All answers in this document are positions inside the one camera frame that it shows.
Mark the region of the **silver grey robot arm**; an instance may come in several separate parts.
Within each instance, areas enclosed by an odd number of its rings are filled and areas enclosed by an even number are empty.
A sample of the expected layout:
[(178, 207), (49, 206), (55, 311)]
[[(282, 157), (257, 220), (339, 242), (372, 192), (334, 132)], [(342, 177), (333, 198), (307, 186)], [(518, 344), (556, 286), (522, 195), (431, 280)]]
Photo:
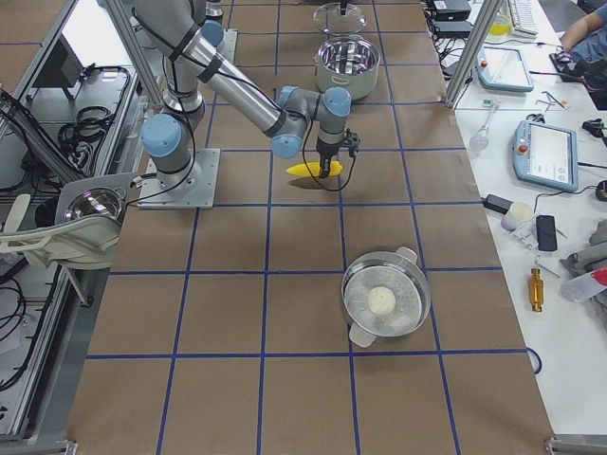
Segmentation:
[(206, 39), (205, 2), (137, 1), (134, 14), (163, 57), (244, 115), (270, 139), (275, 155), (292, 158), (302, 153), (312, 123), (318, 122), (320, 178), (329, 176), (340, 149), (356, 157), (359, 138), (346, 127), (352, 103), (347, 90), (330, 87), (319, 93), (289, 85), (278, 101), (272, 100)]

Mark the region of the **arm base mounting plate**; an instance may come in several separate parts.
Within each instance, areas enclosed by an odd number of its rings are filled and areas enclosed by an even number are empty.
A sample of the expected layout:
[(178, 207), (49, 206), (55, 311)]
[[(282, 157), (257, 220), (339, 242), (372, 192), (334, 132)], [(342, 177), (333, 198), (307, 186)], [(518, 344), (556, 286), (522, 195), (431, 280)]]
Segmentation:
[(193, 163), (175, 174), (159, 172), (149, 160), (136, 205), (141, 209), (211, 209), (219, 171), (218, 148), (189, 148)]

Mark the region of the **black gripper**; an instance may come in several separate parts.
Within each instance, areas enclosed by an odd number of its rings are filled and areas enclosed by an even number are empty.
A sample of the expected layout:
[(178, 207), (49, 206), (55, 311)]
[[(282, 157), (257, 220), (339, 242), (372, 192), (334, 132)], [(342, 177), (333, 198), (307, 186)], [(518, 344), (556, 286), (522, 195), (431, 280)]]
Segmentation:
[(338, 142), (329, 143), (320, 137), (317, 138), (316, 151), (320, 157), (318, 162), (318, 178), (330, 176), (332, 170), (332, 157), (339, 152), (339, 149), (340, 144)]

